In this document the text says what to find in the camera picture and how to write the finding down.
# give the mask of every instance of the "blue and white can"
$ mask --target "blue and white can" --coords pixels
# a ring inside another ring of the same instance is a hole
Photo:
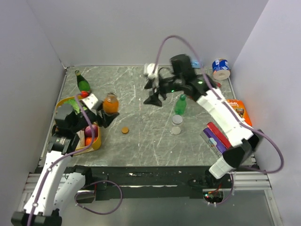
[[[225,59],[216,59],[212,63],[213,77],[216,80],[224,80],[230,76],[228,61]]]

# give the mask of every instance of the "green plastic bottle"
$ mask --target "green plastic bottle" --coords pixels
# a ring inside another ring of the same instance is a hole
[[[88,83],[88,81],[80,74],[79,70],[76,70],[76,81],[77,81],[77,87],[79,88],[80,92],[91,92],[91,87]]]
[[[183,115],[186,109],[186,96],[185,94],[181,94],[180,98],[175,103],[174,112],[178,115]]]

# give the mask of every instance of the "plastic lid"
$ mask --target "plastic lid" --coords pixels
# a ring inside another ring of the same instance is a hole
[[[79,70],[76,70],[74,73],[75,73],[77,76],[80,75]]]
[[[106,98],[109,102],[116,102],[117,101],[117,95],[113,92],[107,94]]]
[[[171,128],[171,132],[175,135],[178,135],[181,133],[181,128],[180,127],[177,127],[177,126],[174,126]]]
[[[177,125],[179,125],[183,122],[182,116],[180,116],[178,114],[174,115],[172,120],[173,120],[173,123],[177,124]]]
[[[185,94],[181,94],[180,95],[180,100],[185,100],[186,99],[186,95]]]

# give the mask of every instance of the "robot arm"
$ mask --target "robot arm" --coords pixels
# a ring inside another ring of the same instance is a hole
[[[107,115],[103,111],[102,102],[98,101],[94,94],[91,94],[81,101],[87,108],[85,112],[90,121],[96,121],[98,126],[108,127],[119,115],[119,113]],[[13,225],[27,225],[29,215],[32,213],[30,224],[32,226],[60,226],[62,223],[60,215],[66,205],[74,198],[78,190],[92,183],[91,168],[75,166],[72,168],[62,188],[57,191],[62,175],[72,155],[60,160],[53,168],[50,169],[49,167],[63,155],[74,152],[79,141],[77,132],[86,126],[88,126],[88,124],[83,114],[76,113],[71,105],[63,104],[58,107],[55,114],[55,126],[53,127],[52,137],[49,140],[43,171],[29,201],[24,206],[23,212],[15,212],[13,214]],[[44,186],[42,190],[39,191],[41,184],[44,184]]]
[[[210,77],[208,78],[213,90],[221,99],[218,99],[207,86],[202,75],[195,74],[189,56],[177,55],[171,58],[171,64],[174,72],[173,77],[169,78],[162,78],[157,68],[153,73],[155,64],[144,66],[144,75],[148,78],[144,88],[151,89],[150,96],[144,104],[162,106],[159,95],[165,100],[167,93],[184,91],[186,95],[205,108],[225,132],[232,146],[209,169],[215,179],[220,179],[229,171],[238,168],[255,151],[260,138],[239,124],[235,116],[241,123],[247,125],[234,109],[231,108],[232,113],[228,110],[225,106],[229,105],[228,102]]]

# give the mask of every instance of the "table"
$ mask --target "table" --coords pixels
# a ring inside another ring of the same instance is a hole
[[[68,166],[210,166],[218,159],[200,135],[208,122],[215,122],[201,106],[187,99],[183,131],[175,136],[170,133],[171,118],[181,93],[168,94],[162,107],[143,104],[148,91],[143,89],[146,79],[142,66],[67,68],[61,99],[79,93],[75,70],[82,73],[101,100],[108,92],[117,94],[120,116],[111,126],[101,129],[99,150],[73,156]],[[162,70],[164,77],[168,73]],[[223,95],[233,98],[229,80],[219,83]],[[129,128],[128,134],[121,133],[124,126]],[[252,161],[248,159],[244,164],[250,165]]]

